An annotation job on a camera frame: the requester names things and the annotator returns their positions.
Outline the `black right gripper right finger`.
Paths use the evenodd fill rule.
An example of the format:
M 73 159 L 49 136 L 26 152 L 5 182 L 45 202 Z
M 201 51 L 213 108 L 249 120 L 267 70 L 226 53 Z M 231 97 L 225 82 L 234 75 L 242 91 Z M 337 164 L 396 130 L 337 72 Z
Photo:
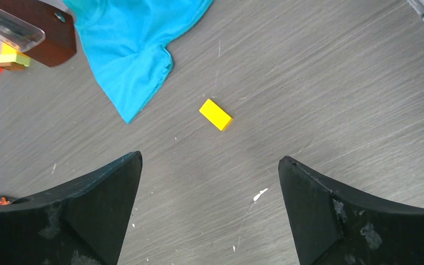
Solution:
M 424 264 L 424 208 L 363 192 L 289 156 L 278 173 L 300 264 Z

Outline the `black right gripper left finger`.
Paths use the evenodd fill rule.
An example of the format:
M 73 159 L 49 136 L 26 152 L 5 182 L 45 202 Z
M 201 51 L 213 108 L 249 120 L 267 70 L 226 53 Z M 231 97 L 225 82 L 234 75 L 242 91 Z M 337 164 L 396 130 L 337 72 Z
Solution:
M 0 264 L 117 264 L 141 171 L 135 151 L 39 193 L 0 195 Z

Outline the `turquoise t-shirt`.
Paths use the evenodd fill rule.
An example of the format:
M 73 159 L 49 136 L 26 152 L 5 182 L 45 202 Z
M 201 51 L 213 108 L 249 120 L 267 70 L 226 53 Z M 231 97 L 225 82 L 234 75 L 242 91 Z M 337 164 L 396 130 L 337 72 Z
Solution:
M 210 1 L 66 1 L 94 78 L 130 123 L 173 69 L 168 45 L 196 25 Z

